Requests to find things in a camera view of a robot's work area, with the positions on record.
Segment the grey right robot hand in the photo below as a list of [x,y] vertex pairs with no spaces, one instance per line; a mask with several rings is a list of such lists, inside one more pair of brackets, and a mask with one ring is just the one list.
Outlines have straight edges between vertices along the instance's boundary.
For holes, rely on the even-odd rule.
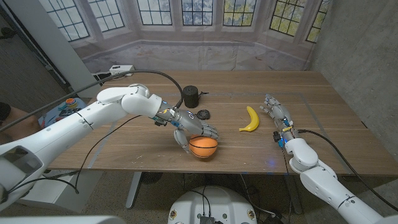
[[266,94],[264,104],[265,106],[260,106],[260,109],[273,119],[277,131],[285,142],[300,137],[294,128],[291,115],[284,105],[269,94]]

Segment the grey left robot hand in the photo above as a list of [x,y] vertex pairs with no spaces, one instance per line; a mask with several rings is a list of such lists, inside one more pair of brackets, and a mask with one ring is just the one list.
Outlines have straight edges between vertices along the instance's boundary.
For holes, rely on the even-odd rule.
[[190,154],[190,150],[185,130],[190,134],[210,137],[215,140],[219,138],[218,131],[214,126],[208,124],[206,121],[200,120],[187,110],[171,110],[170,117],[167,121],[176,127],[174,138],[187,154]]

